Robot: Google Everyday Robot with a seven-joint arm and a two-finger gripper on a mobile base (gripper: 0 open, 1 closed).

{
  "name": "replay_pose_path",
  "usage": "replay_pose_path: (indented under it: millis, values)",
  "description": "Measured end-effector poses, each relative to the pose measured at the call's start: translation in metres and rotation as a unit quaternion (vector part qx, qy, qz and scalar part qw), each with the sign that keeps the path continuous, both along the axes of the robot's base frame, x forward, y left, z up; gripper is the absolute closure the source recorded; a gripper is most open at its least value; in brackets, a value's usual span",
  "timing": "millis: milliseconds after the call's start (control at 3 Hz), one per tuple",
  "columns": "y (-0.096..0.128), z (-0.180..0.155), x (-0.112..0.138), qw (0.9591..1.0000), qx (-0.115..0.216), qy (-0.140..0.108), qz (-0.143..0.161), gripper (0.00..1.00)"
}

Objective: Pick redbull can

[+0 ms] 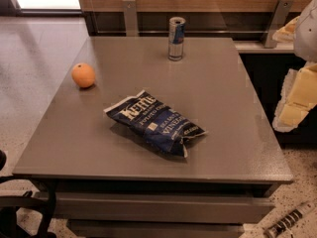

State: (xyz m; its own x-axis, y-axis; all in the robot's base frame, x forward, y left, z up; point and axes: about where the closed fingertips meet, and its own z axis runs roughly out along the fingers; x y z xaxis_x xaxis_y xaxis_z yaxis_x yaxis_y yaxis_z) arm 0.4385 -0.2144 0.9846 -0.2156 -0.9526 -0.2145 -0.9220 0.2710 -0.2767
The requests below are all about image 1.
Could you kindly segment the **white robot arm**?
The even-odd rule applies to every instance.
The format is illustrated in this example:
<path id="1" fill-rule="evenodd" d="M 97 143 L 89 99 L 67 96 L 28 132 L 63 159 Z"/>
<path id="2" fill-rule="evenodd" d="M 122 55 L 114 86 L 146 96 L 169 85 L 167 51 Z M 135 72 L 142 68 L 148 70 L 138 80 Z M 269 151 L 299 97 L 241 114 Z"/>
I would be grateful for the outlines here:
<path id="1" fill-rule="evenodd" d="M 288 71 L 274 111 L 272 127 L 285 133 L 297 128 L 317 105 L 317 0 L 312 0 L 298 17 L 278 29 L 272 38 L 293 43 L 295 55 L 306 61 L 300 70 L 291 68 Z"/>

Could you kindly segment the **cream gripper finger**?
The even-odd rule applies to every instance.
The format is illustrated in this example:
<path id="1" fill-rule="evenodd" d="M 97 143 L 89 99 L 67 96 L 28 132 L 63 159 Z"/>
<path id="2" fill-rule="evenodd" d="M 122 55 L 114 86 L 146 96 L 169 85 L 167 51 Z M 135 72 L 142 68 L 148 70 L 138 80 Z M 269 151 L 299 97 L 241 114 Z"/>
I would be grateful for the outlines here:
<path id="1" fill-rule="evenodd" d="M 277 132 L 290 132 L 317 105 L 317 63 L 308 62 L 300 70 L 291 68 L 285 76 L 280 96 L 272 127 Z"/>
<path id="2" fill-rule="evenodd" d="M 299 17 L 295 17 L 292 20 L 290 20 L 286 25 L 278 29 L 272 35 L 272 39 L 280 43 L 292 43 L 294 40 L 296 23 L 298 20 Z"/>

